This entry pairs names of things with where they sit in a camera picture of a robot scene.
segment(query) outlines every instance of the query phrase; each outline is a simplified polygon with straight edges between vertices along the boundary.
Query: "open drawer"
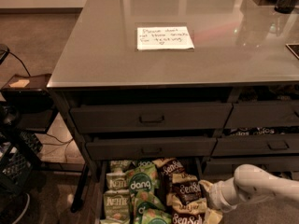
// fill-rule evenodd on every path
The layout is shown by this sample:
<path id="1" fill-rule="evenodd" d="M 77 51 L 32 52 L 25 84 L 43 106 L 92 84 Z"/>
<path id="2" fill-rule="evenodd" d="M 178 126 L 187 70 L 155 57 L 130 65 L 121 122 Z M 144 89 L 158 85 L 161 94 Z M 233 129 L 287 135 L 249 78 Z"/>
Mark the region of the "open drawer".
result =
<path id="1" fill-rule="evenodd" d="M 223 103 L 87 105 L 70 114 L 80 133 L 223 128 L 232 109 Z"/>
<path id="2" fill-rule="evenodd" d="M 178 158 L 178 161 L 182 164 L 187 174 L 196 175 L 198 180 L 201 177 L 200 161 L 198 158 Z M 109 173 L 108 161 L 101 161 L 101 175 L 98 184 L 98 193 L 94 198 L 96 198 L 96 208 L 95 213 L 95 224 L 99 224 L 101 219 L 105 218 L 104 211 L 104 193 L 107 191 L 107 173 Z M 160 188 L 155 190 L 155 196 L 157 196 L 161 201 L 165 199 L 165 192 L 162 186 L 163 179 L 160 177 Z"/>
<path id="3" fill-rule="evenodd" d="M 299 125 L 299 101 L 264 101 L 234 104 L 225 129 Z"/>
<path id="4" fill-rule="evenodd" d="M 212 157 L 299 154 L 299 134 L 230 136 L 218 139 Z"/>
<path id="5" fill-rule="evenodd" d="M 215 144 L 215 138 L 201 136 L 95 139 L 86 144 L 86 149 L 93 161 L 102 161 L 209 156 Z"/>
<path id="6" fill-rule="evenodd" d="M 206 162 L 204 175 L 233 174 L 242 164 L 262 166 L 268 172 L 299 171 L 299 156 L 252 157 L 252 158 L 212 158 Z"/>

